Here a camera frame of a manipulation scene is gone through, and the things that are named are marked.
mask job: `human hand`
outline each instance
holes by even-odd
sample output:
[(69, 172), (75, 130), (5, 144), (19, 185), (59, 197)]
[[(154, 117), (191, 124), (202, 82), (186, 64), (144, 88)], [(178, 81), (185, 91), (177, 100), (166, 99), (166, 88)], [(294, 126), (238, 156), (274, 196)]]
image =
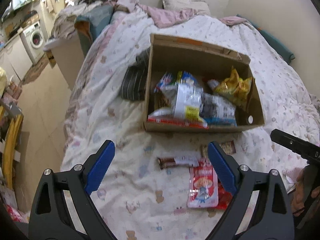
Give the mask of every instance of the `human hand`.
[[(298, 177), (297, 177), (297, 182), (296, 182), (296, 190), (293, 193), (293, 200), (291, 202), (291, 211), (295, 217), (298, 217), (302, 212), (304, 212), (304, 202), (303, 202), (303, 197), (304, 197), (304, 185), (303, 185), (303, 179), (304, 179), (304, 169), (300, 171)], [(312, 192), (311, 192), (311, 197), (312, 198), (317, 198), (318, 195), (320, 194), (320, 186), (316, 187)], [(311, 214), (308, 217), (308, 220), (313, 217), (313, 215), (316, 213), (320, 206), (320, 202), (316, 206), (316, 208), (311, 212)]]

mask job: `metal screw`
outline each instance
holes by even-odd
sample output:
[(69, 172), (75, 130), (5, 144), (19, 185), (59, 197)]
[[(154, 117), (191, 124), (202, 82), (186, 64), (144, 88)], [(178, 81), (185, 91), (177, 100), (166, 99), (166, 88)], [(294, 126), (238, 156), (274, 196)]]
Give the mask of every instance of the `metal screw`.
[(247, 165), (241, 165), (240, 169), (241, 169), (241, 171), (248, 171), (249, 167)]
[(81, 164), (77, 164), (76, 166), (73, 167), (73, 169), (75, 171), (80, 171), (82, 169), (82, 165)]
[(51, 173), (51, 170), (50, 169), (46, 169), (45, 171), (44, 171), (44, 175), (49, 175)]
[(279, 172), (277, 170), (271, 170), (271, 174), (274, 176), (278, 176)]

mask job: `cardboard box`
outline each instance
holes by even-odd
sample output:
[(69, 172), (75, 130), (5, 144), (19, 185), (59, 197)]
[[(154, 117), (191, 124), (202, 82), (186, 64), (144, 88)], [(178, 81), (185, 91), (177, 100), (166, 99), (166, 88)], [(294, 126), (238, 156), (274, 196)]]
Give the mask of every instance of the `cardboard box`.
[(27, 26), (30, 26), (31, 24), (35, 23), (39, 21), (39, 15), (38, 14), (35, 14), (33, 16), (31, 16), (30, 18), (28, 18), (27, 20), (25, 20), (23, 23), (22, 23), (22, 28), (25, 28)]
[(224, 80), (230, 77), (233, 66), (243, 79), (252, 77), (249, 67), (250, 58), (218, 45), (205, 43), (186, 38), (151, 34), (151, 50), (146, 84), (146, 96), (143, 113), (143, 124), (146, 131), (156, 132), (241, 132), (264, 125), (263, 111), (256, 84), (253, 82), (249, 94), (247, 111), (239, 107), (236, 109), (237, 127), (234, 126), (209, 126), (208, 129), (186, 127), (174, 124), (157, 123), (148, 121), (148, 115), (154, 111), (153, 89), (164, 73), (177, 73), (185, 70), (194, 75), (198, 81), (202, 77)]

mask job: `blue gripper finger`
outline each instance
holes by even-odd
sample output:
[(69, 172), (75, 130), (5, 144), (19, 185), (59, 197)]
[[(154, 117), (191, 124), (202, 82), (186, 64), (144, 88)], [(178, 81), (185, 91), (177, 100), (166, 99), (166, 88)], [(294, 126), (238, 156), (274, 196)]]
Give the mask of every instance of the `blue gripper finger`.
[(91, 195), (92, 192), (98, 190), (104, 175), (106, 174), (113, 158), (115, 157), (115, 152), (115, 144), (112, 141), (105, 141), (105, 143), (96, 153), (99, 156), (95, 163), (92, 164), (92, 168), (88, 172), (87, 185), (84, 188), (88, 195)]
[(208, 157), (223, 188), (235, 195), (240, 176), (236, 160), (232, 156), (226, 155), (217, 142), (209, 143)]

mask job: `washing machine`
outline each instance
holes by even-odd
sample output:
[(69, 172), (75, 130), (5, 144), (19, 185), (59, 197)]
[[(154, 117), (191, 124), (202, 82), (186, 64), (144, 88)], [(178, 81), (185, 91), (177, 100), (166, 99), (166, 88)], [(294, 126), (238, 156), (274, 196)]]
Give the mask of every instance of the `washing machine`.
[(40, 23), (35, 22), (25, 28), (20, 37), (33, 65), (37, 64), (44, 55), (43, 47), (45, 43)]

